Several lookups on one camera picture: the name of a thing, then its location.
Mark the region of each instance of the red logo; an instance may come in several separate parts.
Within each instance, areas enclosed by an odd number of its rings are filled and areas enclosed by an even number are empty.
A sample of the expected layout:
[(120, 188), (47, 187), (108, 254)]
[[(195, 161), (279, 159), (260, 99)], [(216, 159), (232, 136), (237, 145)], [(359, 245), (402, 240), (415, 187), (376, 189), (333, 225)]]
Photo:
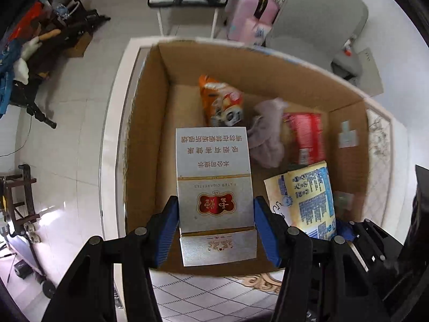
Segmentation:
[(202, 215), (221, 216), (224, 213), (235, 211), (234, 194), (232, 192), (218, 193), (212, 195), (202, 193), (198, 196), (198, 213)]

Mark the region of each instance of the blue gripper pad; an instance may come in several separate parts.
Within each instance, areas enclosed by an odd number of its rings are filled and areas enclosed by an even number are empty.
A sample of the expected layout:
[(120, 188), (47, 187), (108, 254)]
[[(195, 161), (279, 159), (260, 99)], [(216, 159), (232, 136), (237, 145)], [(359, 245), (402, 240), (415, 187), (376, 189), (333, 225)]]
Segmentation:
[(271, 212), (262, 196), (256, 197), (253, 205), (255, 225), (265, 254), (277, 268), (282, 268), (284, 267), (283, 258), (288, 257), (284, 253), (288, 250), (285, 245), (285, 231), (287, 231), (288, 226), (281, 215)]
[(164, 210), (147, 223), (149, 241), (144, 252), (149, 267), (158, 268), (167, 259), (178, 223), (179, 199), (170, 196)]

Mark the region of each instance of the small stool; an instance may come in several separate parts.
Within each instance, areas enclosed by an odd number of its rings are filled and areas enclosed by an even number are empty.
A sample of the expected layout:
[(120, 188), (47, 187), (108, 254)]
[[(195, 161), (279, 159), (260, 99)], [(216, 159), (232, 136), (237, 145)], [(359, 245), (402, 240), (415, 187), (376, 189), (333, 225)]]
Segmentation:
[[(31, 178), (31, 170), (29, 165), (21, 164), (18, 166), (20, 170), (22, 170), (22, 174), (14, 174), (14, 175), (6, 175), (2, 179), (0, 179), (0, 207), (6, 217), (10, 217), (14, 226), (14, 233), (10, 234), (10, 236), (14, 237), (16, 235), (24, 235), (25, 223), (35, 223), (38, 218), (40, 218), (39, 214), (36, 214), (34, 210), (33, 203), (33, 193), (31, 191), (31, 184), (35, 183), (36, 178)], [(24, 195), (25, 202), (13, 202), (12, 189), (17, 188), (18, 186), (24, 187)], [(22, 214), (16, 209), (20, 206), (27, 206), (27, 216), (22, 216)]]

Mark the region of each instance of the gray chair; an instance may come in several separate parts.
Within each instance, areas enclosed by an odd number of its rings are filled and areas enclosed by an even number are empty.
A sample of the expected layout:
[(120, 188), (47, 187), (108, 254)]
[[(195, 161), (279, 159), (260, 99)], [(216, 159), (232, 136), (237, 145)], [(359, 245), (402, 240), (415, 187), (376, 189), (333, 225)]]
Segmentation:
[[(362, 31), (367, 18), (362, 0), (285, 0), (266, 45), (332, 71), (334, 57), (353, 33)], [(339, 63), (353, 62), (339, 58)], [(359, 62), (348, 67), (359, 68)]]

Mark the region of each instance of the screw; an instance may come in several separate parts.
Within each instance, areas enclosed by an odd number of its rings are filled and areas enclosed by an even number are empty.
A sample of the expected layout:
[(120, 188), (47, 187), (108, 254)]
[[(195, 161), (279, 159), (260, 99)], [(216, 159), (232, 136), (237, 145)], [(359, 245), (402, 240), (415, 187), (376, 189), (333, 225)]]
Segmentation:
[(298, 228), (291, 226), (291, 227), (287, 228), (287, 233), (290, 235), (296, 236), (299, 234), (299, 230), (298, 230)]
[(89, 244), (91, 244), (91, 245), (98, 245), (100, 243), (100, 241), (101, 241), (101, 237), (100, 236), (92, 236), (89, 239)]
[(137, 228), (136, 230), (134, 230), (134, 233), (135, 233), (137, 236), (145, 235), (145, 234), (146, 234), (146, 232), (147, 232), (147, 230), (146, 230), (146, 228), (144, 228), (144, 227), (140, 227), (140, 228)]
[(342, 245), (346, 242), (346, 240), (343, 238), (343, 236), (335, 236), (334, 241), (338, 243), (339, 245)]

